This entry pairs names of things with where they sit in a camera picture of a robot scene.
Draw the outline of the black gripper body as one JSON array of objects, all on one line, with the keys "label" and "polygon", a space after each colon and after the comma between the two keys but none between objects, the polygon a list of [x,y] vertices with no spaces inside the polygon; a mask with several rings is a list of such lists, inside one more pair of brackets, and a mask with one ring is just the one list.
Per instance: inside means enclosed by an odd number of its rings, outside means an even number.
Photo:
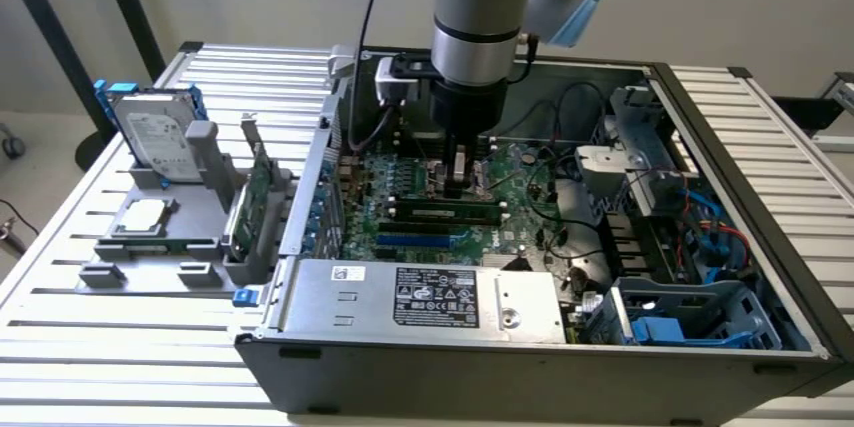
[{"label": "black gripper body", "polygon": [[473,87],[447,80],[430,85],[433,121],[454,136],[477,136],[501,121],[506,81]]}]

